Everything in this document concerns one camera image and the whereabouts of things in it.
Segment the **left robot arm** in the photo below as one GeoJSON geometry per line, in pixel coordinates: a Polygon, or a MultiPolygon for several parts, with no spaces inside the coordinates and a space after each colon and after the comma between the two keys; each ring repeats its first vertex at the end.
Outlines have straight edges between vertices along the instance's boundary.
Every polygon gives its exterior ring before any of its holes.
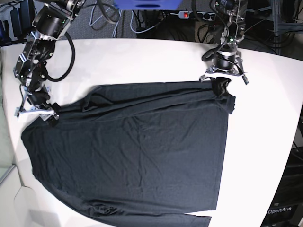
{"type": "Polygon", "coordinates": [[[226,95],[228,84],[235,78],[242,78],[249,83],[242,65],[239,43],[245,37],[245,15],[248,2],[246,0],[211,0],[210,9],[219,19],[216,26],[216,47],[208,50],[201,57],[203,62],[212,64],[200,77],[201,81],[210,79],[216,96],[226,95]]]}

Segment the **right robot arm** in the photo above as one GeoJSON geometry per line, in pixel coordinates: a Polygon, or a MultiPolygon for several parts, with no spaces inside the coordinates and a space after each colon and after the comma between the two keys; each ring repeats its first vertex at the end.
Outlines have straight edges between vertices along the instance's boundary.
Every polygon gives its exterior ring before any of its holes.
{"type": "Polygon", "coordinates": [[[13,70],[20,81],[22,103],[16,117],[38,115],[48,124],[59,120],[60,106],[50,104],[50,95],[45,81],[60,82],[71,72],[75,62],[75,47],[67,30],[86,4],[83,0],[45,0],[44,6],[34,17],[32,39],[27,41],[13,70]],[[53,56],[55,43],[65,36],[71,47],[71,62],[67,71],[59,78],[52,78],[46,69],[47,60],[53,56]]]}

